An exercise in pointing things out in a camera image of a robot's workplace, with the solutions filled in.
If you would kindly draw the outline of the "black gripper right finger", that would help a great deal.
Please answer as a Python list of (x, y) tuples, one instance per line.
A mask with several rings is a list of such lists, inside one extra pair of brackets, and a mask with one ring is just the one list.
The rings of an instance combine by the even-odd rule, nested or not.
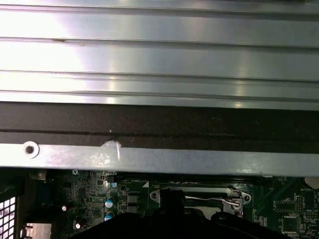
[(283, 239), (281, 233), (227, 212), (218, 212), (207, 219), (191, 208), (185, 212), (182, 190), (171, 192), (171, 229), (190, 239)]

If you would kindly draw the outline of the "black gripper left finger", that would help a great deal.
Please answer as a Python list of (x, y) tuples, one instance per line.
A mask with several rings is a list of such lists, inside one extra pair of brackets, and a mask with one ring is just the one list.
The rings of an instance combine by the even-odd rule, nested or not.
[(73, 239), (170, 239), (172, 238), (172, 190), (160, 190), (160, 207), (151, 216), (123, 213)]

